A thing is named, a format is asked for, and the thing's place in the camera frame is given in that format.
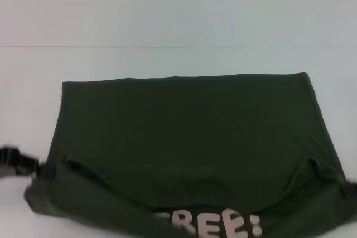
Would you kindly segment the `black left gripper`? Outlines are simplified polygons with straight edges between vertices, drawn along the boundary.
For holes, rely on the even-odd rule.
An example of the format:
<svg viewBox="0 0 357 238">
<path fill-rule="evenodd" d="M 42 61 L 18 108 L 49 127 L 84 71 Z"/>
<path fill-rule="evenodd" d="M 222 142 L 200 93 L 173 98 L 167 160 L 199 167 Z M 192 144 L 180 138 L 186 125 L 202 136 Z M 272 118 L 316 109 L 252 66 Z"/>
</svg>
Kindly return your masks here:
<svg viewBox="0 0 357 238">
<path fill-rule="evenodd" d="M 18 148 L 2 147 L 1 151 L 1 179 L 10 176 L 32 176 L 39 179 L 54 179 L 56 166 L 39 163 L 37 158 L 22 154 Z"/>
</svg>

